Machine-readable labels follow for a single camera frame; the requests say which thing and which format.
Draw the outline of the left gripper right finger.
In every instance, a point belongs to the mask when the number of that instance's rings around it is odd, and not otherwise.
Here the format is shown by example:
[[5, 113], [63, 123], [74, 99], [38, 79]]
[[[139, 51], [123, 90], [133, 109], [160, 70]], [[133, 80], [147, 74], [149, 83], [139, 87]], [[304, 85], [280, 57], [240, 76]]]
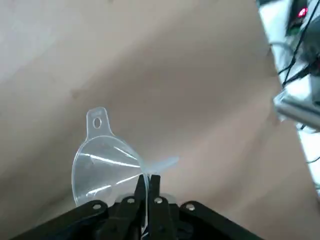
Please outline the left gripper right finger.
[[260, 240], [237, 223], [197, 201], [182, 205], [160, 194], [161, 177], [149, 178], [150, 240]]

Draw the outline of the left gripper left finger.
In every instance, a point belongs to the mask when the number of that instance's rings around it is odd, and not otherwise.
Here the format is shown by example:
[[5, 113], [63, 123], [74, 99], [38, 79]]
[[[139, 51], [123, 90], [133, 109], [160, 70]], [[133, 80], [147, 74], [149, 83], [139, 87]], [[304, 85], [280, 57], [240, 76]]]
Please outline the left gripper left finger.
[[108, 206], [92, 200], [29, 229], [14, 240], [138, 240], [145, 218], [146, 187], [139, 176], [134, 194]]

